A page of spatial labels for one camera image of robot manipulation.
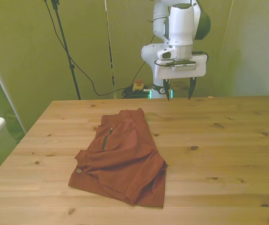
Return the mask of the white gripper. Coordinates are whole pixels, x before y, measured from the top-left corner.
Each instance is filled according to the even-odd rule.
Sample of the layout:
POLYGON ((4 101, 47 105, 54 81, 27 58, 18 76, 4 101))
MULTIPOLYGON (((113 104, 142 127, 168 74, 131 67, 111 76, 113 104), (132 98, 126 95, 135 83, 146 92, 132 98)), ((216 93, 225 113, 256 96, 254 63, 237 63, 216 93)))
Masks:
POLYGON ((196 77, 203 77, 206 74, 206 54, 193 55, 188 60, 156 60, 154 62, 154 75, 156 79, 163 80, 163 88, 167 100, 170 100, 170 81, 169 79, 190 78, 188 89, 188 99, 191 99, 195 86, 196 77))

